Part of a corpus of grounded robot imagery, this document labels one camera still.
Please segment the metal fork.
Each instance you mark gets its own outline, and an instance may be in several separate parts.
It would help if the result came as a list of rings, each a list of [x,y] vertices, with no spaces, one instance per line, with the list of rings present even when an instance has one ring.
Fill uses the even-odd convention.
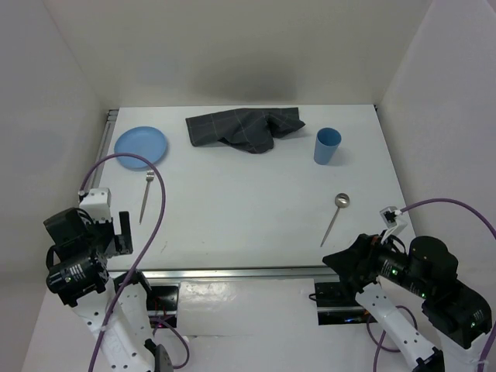
[[[148,199],[148,195],[149,195],[149,191],[150,191],[150,184],[153,182],[154,178],[155,178],[155,173],[153,170],[149,170],[146,172],[146,186],[144,189],[143,200],[142,200],[142,205],[141,205],[140,214],[139,214],[139,224],[141,224],[143,221],[143,217],[144,217],[144,214],[146,211],[146,203],[147,203],[147,199]]]

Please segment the metal spoon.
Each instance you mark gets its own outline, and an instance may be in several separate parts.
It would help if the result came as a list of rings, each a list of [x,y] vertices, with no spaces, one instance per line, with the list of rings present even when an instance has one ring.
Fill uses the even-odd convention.
[[[336,218],[340,212],[341,209],[344,209],[344,208],[347,208],[350,206],[350,197],[348,194],[346,193],[339,193],[335,196],[334,198],[334,204],[336,206],[336,210],[335,210],[335,213],[334,215],[332,216],[332,219],[329,223],[329,226],[327,228],[327,230],[325,231],[325,234],[324,236],[322,237],[322,241],[320,243],[320,247],[323,247],[323,245],[325,244],[335,222],[336,222]]]

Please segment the blue plastic plate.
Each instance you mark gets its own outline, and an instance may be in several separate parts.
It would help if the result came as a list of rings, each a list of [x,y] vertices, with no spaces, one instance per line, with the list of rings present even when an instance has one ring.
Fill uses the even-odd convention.
[[[124,132],[115,142],[115,153],[134,153],[158,164],[167,154],[167,137],[157,128],[138,126]]]

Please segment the dark grey checked cloth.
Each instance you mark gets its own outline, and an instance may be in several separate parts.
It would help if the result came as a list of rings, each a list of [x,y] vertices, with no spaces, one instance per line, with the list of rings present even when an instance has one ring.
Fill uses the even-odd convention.
[[[305,127],[298,108],[235,108],[185,119],[192,146],[223,143],[251,154],[266,153]]]

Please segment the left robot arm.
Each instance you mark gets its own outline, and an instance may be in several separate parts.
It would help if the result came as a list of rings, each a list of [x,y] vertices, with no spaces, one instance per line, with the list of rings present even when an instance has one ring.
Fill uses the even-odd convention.
[[[131,254],[128,212],[119,214],[121,233],[112,221],[96,221],[80,208],[69,208],[44,221],[53,240],[46,255],[48,289],[85,323],[113,371],[171,371],[165,347],[153,336],[147,307],[153,289],[144,274],[132,270],[111,278],[108,260]]]

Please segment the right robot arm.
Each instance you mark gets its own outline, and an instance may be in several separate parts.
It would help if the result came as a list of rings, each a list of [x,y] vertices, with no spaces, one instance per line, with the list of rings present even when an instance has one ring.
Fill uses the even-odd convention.
[[[457,277],[458,260],[441,240],[361,234],[346,250],[323,257],[339,277],[338,294],[358,303],[383,327],[412,371],[483,371],[492,330],[487,301]],[[436,330],[436,347],[403,316],[379,280],[385,278],[422,299]]]

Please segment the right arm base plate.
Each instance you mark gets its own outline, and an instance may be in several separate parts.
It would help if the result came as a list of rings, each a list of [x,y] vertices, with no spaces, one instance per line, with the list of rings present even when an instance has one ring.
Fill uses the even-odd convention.
[[[320,326],[362,324],[369,312],[352,299],[339,282],[315,282],[308,298],[316,304]]]

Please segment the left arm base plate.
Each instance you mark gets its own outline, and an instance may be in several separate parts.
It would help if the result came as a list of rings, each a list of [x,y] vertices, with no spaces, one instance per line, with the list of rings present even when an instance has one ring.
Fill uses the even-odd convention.
[[[146,310],[151,326],[157,324],[156,319],[161,319],[176,328],[178,302],[178,284],[153,286],[146,298]]]

